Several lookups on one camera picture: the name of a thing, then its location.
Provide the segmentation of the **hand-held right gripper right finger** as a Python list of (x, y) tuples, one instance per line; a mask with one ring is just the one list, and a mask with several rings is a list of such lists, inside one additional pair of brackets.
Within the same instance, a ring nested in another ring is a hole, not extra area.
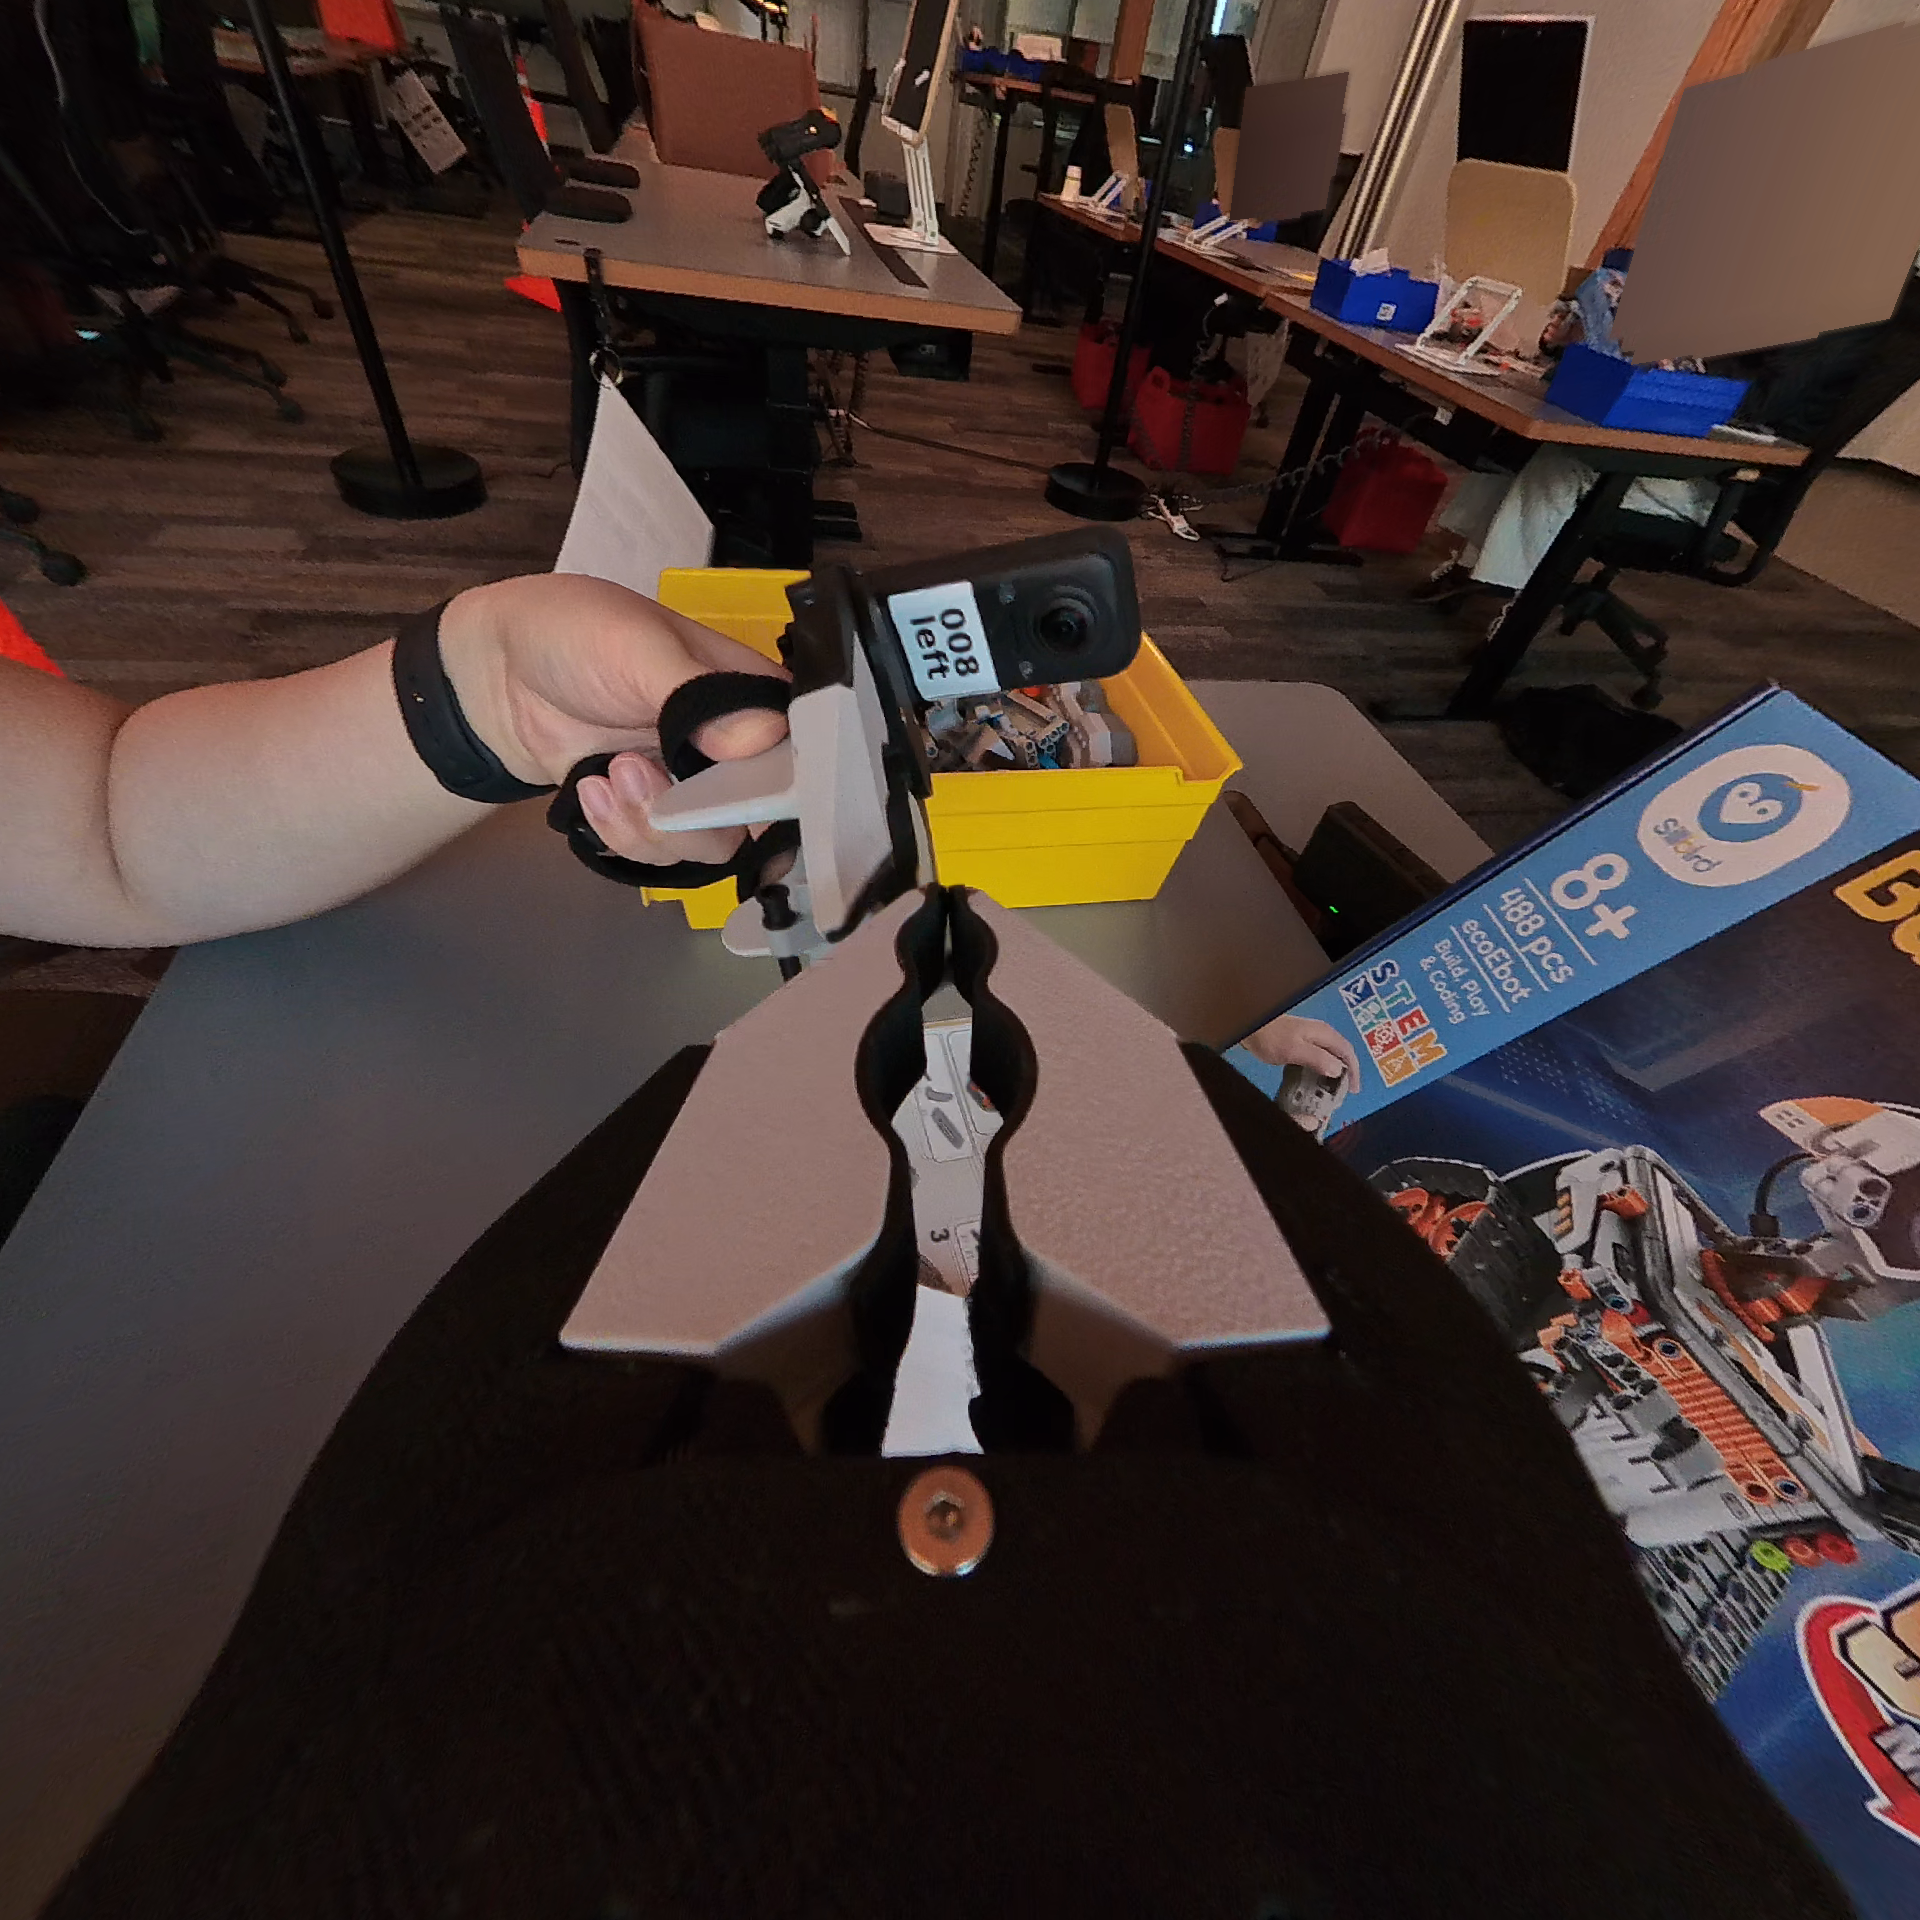
[(984, 893), (948, 891), (972, 1080), (1000, 1115), (976, 1236), (976, 1434), (1098, 1434), (1118, 1395), (1328, 1335), (1164, 1021)]

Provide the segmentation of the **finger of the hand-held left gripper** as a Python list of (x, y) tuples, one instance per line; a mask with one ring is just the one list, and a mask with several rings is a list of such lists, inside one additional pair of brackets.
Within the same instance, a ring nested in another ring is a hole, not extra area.
[(800, 851), (786, 888), (825, 955), (930, 884), (927, 705), (879, 596), (791, 596), (782, 661)]

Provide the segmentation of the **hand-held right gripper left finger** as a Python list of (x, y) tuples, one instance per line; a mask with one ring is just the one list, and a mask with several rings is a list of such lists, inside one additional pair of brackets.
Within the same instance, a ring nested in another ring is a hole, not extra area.
[(810, 1450), (875, 1450), (919, 1251), (896, 1114), (945, 897), (903, 897), (719, 1036), (563, 1332), (766, 1385)]

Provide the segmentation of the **grey curved building panel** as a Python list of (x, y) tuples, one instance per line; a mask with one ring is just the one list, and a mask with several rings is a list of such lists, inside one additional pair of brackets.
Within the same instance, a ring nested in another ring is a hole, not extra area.
[(810, 888), (806, 881), (780, 883), (786, 884), (791, 901), (800, 913), (800, 927), (795, 928), (791, 947), (786, 952), (771, 952), (761, 928), (758, 893), (739, 904), (728, 916), (728, 924), (722, 927), (722, 947), (740, 959), (775, 959), (782, 977), (791, 978), (825, 955), (827, 939), (810, 913)]

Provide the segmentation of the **person's left forearm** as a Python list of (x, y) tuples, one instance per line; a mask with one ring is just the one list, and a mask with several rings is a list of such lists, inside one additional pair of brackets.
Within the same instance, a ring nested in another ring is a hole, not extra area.
[(481, 824), (419, 759), (393, 648), (123, 707), (3, 665), (3, 931), (180, 947), (354, 901)]

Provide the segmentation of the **wooden office desk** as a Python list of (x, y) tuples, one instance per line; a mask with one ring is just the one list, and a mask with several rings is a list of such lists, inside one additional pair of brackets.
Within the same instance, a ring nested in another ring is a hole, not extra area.
[(595, 357), (622, 314), (696, 343), (758, 353), (747, 395), (764, 426), (769, 467), (764, 549), (772, 567), (815, 557), (812, 476), (822, 449), (810, 407), (810, 353), (875, 353), (958, 333), (1008, 339), (1017, 304), (955, 255), (903, 260), (858, 237), (775, 241), (761, 226), (760, 185), (656, 159), (635, 160), (622, 224), (540, 212), (520, 235), (524, 272), (560, 292), (570, 347), (570, 459), (586, 467), (599, 373)]

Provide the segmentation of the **person's left hand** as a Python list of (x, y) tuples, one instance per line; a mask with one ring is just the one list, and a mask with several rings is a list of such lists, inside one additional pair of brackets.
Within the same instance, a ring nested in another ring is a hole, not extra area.
[(441, 612), (439, 649), (472, 732), (518, 780), (560, 785), (579, 762), (611, 755), (607, 775), (579, 783), (579, 802), (612, 855), (728, 861), (747, 836), (656, 829), (671, 789), (656, 720), (688, 681), (784, 681), (780, 663), (630, 587), (571, 573), (460, 592)]

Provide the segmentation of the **pile of building parts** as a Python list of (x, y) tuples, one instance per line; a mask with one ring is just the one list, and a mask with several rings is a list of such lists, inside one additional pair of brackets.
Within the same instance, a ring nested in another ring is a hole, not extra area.
[(1104, 770), (1138, 767), (1136, 735), (1103, 681), (974, 692), (923, 713), (930, 773)]

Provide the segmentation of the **yellow parts bin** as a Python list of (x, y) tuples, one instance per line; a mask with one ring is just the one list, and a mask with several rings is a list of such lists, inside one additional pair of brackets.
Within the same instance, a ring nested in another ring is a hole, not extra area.
[[(771, 655), (790, 619), (786, 587), (806, 578), (671, 569), (663, 605)], [(1161, 889), (1241, 762), (1144, 632), (1134, 661), (1098, 681), (1136, 735), (1138, 767), (930, 773), (927, 824), (939, 883), (1010, 907), (1146, 901)]]

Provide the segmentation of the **white instruction booklet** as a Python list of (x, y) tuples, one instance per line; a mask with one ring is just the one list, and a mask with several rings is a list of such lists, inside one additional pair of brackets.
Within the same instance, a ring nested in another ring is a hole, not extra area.
[(912, 1178), (919, 1291), (881, 1445), (886, 1457), (979, 1451), (970, 1420), (976, 1396), (970, 1295), (985, 1160), (1002, 1115), (974, 1080), (968, 1017), (929, 1021), (923, 1047), (923, 1077), (895, 1122)]

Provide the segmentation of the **red box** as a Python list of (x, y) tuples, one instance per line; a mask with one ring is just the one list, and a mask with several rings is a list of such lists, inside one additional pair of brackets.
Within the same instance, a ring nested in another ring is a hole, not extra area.
[(1243, 377), (1175, 377), (1151, 368), (1136, 386), (1128, 449), (1154, 472), (1228, 479), (1252, 416)]
[(1447, 491), (1447, 468), (1420, 444), (1377, 437), (1340, 467), (1321, 525), (1343, 549), (1404, 557), (1427, 538)]

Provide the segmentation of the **black device with green light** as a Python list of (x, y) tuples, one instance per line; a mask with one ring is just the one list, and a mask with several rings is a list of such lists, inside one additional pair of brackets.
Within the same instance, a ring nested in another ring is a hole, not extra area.
[(1361, 805), (1332, 802), (1291, 861), (1331, 960), (1367, 947), (1447, 891), (1449, 881)]

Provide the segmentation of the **black floor lamp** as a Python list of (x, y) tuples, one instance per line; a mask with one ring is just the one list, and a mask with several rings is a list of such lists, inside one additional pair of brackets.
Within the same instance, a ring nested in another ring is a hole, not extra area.
[(1084, 522), (1132, 522), (1146, 500), (1146, 482), (1114, 467), (1115, 447), (1129, 419), (1126, 394), (1146, 287), (1158, 257), (1161, 220), (1168, 199), (1171, 170), (1177, 160), (1198, 41), (1210, 24), (1210, 3), (1184, 7), (1184, 31), (1171, 83), (1161, 90), (1160, 160), (1152, 175), (1144, 220), (1138, 224), (1134, 276), (1123, 309), (1120, 336), (1112, 367), (1112, 389), (1103, 413), (1095, 458), (1090, 461), (1057, 464), (1048, 474), (1048, 505)]
[(320, 133), (313, 131), (297, 98), (290, 57), (272, 24), (270, 7), (265, 3), (247, 3), (247, 21), (295, 148), (339, 307), (350, 325), (356, 362), (367, 375), (385, 437), (382, 444), (336, 453), (330, 461), (335, 487), (347, 507), (382, 519), (441, 522), (475, 513), (490, 499), (481, 464), (458, 449), (414, 444), (410, 435), (346, 243), (339, 187)]

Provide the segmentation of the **white hanging paper tag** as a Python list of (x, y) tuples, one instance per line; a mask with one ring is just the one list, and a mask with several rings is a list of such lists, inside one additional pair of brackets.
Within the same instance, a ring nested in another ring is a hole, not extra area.
[(583, 479), (553, 569), (658, 599), (665, 571), (706, 569), (712, 561), (713, 523), (622, 389), (602, 377)]

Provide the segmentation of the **black wristband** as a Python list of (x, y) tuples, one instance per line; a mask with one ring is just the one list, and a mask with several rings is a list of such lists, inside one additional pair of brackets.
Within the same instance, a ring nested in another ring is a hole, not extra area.
[(404, 735), (423, 768), (452, 797), (499, 808), (555, 794), (553, 785), (518, 780), (473, 732), (441, 659), (448, 604), (410, 616), (391, 644), (391, 681)]

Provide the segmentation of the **blue storage bin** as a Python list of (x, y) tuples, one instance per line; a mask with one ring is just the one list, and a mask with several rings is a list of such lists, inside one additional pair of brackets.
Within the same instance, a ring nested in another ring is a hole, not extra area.
[(1548, 383), (1546, 403), (1567, 416), (1618, 435), (1705, 439), (1732, 420), (1748, 383), (1676, 368), (1640, 368), (1570, 343)]
[(1423, 333), (1439, 307), (1441, 287), (1399, 268), (1366, 269), (1359, 260), (1324, 259), (1313, 287), (1315, 314), (1352, 327)]

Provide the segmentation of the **blue robot kit box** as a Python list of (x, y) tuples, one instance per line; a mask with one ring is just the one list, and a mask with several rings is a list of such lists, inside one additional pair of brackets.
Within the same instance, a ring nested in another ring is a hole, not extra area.
[(1918, 785), (1766, 688), (1228, 1050), (1492, 1320), (1668, 1652), (1915, 1916)]

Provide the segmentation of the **small toy robot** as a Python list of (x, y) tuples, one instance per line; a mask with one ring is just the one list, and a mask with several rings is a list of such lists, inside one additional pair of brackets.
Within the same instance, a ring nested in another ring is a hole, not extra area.
[(810, 156), (831, 153), (840, 143), (842, 125), (825, 108), (808, 108), (760, 133), (761, 153), (775, 164), (775, 175), (758, 195), (769, 237), (782, 243), (795, 233), (827, 235), (844, 257), (851, 257), (848, 233), (808, 167)]

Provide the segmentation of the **black monitor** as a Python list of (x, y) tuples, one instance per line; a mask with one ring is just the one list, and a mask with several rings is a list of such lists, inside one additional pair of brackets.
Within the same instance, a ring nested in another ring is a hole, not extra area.
[(1567, 175), (1588, 16), (1472, 16), (1460, 27), (1456, 159)]

